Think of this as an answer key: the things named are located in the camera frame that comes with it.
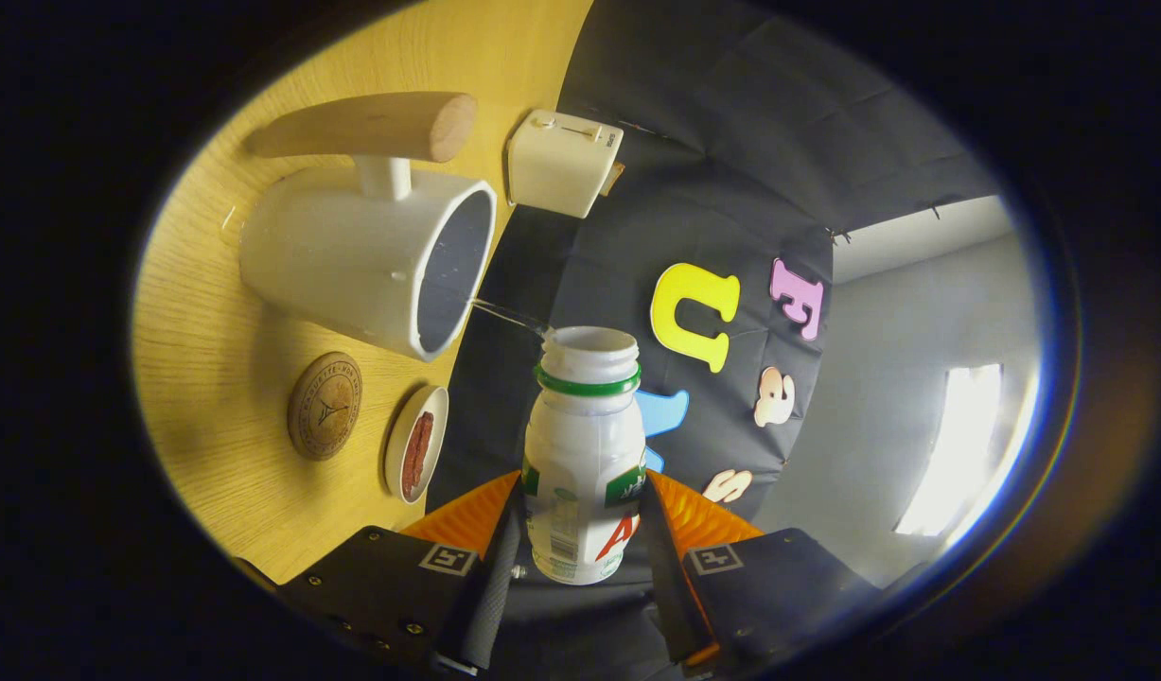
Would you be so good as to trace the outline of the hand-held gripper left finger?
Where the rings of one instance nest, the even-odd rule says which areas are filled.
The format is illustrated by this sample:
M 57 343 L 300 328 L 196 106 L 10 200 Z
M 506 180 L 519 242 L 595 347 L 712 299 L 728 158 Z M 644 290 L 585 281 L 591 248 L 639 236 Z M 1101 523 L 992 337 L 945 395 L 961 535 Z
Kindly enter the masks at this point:
M 517 471 L 394 531 L 365 526 L 283 584 L 236 559 L 261 589 L 378 662 L 478 678 L 495 639 L 520 543 Z

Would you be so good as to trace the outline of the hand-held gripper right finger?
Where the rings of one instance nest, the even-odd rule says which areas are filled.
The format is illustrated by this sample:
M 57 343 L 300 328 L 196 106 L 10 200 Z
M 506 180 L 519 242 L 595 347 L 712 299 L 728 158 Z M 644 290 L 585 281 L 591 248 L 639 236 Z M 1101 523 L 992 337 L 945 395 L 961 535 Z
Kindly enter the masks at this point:
M 668 655 L 691 678 L 744 678 L 848 637 L 913 591 L 926 562 L 884 587 L 798 529 L 762 533 L 650 471 L 640 534 Z

